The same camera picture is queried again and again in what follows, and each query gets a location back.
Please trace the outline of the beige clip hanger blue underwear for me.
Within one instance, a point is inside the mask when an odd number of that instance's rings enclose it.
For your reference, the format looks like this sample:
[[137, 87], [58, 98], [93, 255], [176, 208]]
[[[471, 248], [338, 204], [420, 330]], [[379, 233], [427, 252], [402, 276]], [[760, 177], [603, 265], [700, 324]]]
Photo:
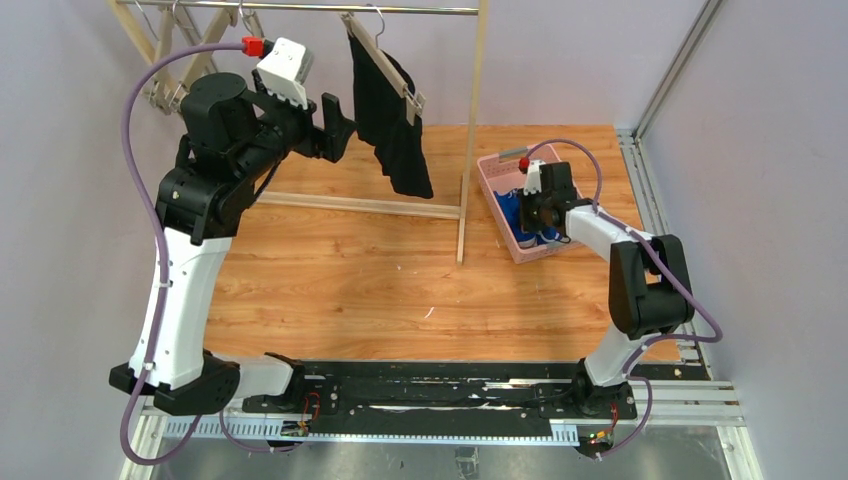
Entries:
[[265, 33], [257, 11], [248, 7], [244, 0], [237, 2], [238, 17], [250, 36], [264, 38]]

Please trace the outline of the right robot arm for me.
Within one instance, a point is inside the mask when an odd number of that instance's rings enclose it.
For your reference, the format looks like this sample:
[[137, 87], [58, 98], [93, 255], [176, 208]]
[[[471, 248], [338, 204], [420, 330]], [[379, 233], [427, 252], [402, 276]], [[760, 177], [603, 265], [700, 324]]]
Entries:
[[612, 325], [599, 346], [577, 367], [566, 403], [586, 416], [619, 400], [627, 376], [651, 340], [674, 332], [694, 316], [685, 299], [688, 269], [681, 241], [635, 229], [579, 195], [566, 162], [524, 157], [518, 191], [523, 229], [555, 230], [558, 239], [582, 244], [609, 267], [608, 310]]

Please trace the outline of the beige clip hanger black underwear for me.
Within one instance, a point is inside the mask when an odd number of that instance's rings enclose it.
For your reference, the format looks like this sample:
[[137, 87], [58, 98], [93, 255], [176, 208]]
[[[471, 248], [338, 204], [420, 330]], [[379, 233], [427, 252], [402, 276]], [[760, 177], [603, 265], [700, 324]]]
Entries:
[[377, 45], [376, 37], [372, 37], [369, 34], [367, 29], [352, 12], [341, 13], [340, 18], [347, 31], [359, 41], [368, 57], [386, 78], [396, 95], [405, 101], [406, 120], [411, 126], [414, 126], [416, 124], [416, 118], [423, 112], [423, 104], [426, 101], [424, 95], [418, 92], [411, 92], [409, 83], [401, 75], [400, 70], [393, 65], [387, 55]]

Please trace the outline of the beige clip hanger cream underwear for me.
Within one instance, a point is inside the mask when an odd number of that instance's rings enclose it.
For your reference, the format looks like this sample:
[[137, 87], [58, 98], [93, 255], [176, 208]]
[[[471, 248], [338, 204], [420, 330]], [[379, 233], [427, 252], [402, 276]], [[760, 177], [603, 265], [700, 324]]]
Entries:
[[[172, 3], [171, 11], [173, 20], [187, 38], [190, 46], [220, 42], [226, 30], [235, 26], [238, 20], [238, 14], [234, 12], [233, 8], [224, 7], [215, 13], [207, 29], [203, 34], [200, 34], [191, 19], [190, 12], [186, 7], [180, 5], [179, 1]], [[192, 84], [203, 75], [215, 72], [217, 72], [217, 67], [212, 59], [211, 51], [193, 55], [176, 85], [165, 95], [164, 111], [167, 114], [177, 112], [180, 101], [189, 92]]]

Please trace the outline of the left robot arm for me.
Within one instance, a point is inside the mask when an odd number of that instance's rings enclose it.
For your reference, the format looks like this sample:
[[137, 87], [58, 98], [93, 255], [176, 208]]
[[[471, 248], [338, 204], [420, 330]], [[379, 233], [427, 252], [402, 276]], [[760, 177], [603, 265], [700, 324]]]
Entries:
[[275, 169], [291, 153], [339, 160], [355, 124], [332, 94], [299, 106], [234, 73], [197, 80], [180, 110], [186, 131], [153, 215], [166, 253], [157, 258], [139, 344], [111, 369], [109, 384], [175, 416], [211, 415], [251, 397], [298, 408], [307, 396], [301, 362], [275, 353], [215, 355], [205, 329], [241, 218]]

